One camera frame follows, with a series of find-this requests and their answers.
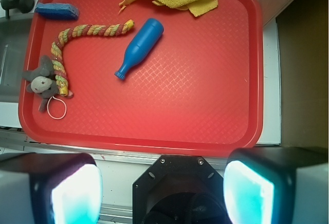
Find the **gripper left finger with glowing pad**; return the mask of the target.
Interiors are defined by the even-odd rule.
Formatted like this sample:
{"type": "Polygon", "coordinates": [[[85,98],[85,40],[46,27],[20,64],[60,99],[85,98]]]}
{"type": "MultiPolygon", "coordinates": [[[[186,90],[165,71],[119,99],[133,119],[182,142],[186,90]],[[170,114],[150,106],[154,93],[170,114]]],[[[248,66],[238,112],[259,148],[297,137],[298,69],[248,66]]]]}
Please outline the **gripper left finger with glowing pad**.
{"type": "Polygon", "coordinates": [[[89,154],[1,155],[1,223],[97,223],[102,189],[89,154]]]}

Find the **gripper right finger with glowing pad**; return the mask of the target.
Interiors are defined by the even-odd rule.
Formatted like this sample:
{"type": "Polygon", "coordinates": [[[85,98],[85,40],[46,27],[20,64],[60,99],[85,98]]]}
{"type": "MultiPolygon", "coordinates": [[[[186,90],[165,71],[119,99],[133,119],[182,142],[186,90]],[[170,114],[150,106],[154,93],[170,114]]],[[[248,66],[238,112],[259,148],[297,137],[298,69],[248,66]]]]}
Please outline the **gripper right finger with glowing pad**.
{"type": "Polygon", "coordinates": [[[223,192],[232,223],[328,223],[328,150],[235,149],[223,192]]]}

